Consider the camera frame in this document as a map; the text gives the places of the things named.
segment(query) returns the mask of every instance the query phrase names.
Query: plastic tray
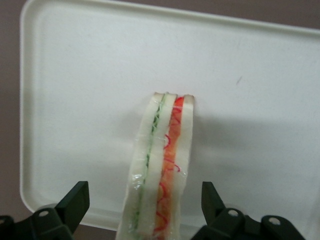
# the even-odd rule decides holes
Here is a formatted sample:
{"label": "plastic tray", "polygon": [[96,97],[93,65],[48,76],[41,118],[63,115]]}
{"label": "plastic tray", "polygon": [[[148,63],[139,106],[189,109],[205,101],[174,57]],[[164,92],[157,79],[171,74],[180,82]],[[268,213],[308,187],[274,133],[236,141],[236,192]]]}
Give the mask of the plastic tray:
{"label": "plastic tray", "polygon": [[256,220],[320,235],[320,32],[99,0],[30,0],[21,15],[21,197],[35,211],[89,181],[83,224],[115,230],[154,92],[196,99],[181,203],[202,181]]}

